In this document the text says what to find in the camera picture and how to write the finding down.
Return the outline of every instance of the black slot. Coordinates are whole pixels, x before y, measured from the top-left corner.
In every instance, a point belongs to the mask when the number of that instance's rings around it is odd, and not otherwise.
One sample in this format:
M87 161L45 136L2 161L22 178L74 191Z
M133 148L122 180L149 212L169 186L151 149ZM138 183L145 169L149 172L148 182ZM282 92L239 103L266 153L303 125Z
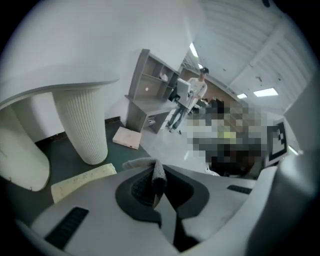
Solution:
M73 208L45 237L45 240L60 250L63 250L80 224L84 221L88 212L87 209L79 207Z
M243 186L237 186L237 185L230 185L227 187L228 190L236 191L239 193L247 194L249 195L252 191L251 188L243 187Z

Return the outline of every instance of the fluorescent light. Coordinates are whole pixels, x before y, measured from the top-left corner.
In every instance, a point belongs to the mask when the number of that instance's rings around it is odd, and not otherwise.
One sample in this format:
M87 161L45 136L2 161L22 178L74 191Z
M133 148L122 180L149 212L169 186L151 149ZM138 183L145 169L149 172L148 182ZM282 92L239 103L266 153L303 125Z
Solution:
M295 154L295 155L299 155L299 153L290 145L288 145L288 148Z
M274 88L265 89L265 90L257 90L253 92L257 97L265 97L265 96L276 96L278 93Z
M242 93L242 94L237 95L237 97L238 97L239 99L244 99L244 98L247 97L247 95L246 95L245 93Z
M199 57L198 54L197 54L197 52L196 52L196 48L195 48L195 46L194 46L193 43L190 44L190 50L191 50L193 56L195 56L195 57L197 57L197 58Z

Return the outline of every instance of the man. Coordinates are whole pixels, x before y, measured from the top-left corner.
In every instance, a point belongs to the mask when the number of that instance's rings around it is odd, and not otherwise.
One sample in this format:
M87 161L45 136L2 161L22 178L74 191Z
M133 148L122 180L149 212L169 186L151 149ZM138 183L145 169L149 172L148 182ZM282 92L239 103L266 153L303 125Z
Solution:
M169 130L170 133L179 127L180 123L185 119L187 113L196 105L197 101L202 99L202 97L205 95L208 89L208 86L205 83L205 78L208 74L209 69L204 67L200 69L200 75L198 78L193 77L188 80L188 83L191 84L190 96L188 98L181 98L179 100L179 108L174 112L167 126L171 127L179 113L180 117Z

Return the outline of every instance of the ribbed white column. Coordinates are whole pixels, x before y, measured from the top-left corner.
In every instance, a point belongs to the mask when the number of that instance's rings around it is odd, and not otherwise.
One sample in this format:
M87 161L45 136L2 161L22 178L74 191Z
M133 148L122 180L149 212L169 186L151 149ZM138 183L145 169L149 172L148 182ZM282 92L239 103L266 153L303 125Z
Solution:
M97 165L108 155L103 95L100 88L53 92L69 140L83 161Z
M32 191L43 189L50 176L48 158L29 138L11 106L0 110L0 175Z

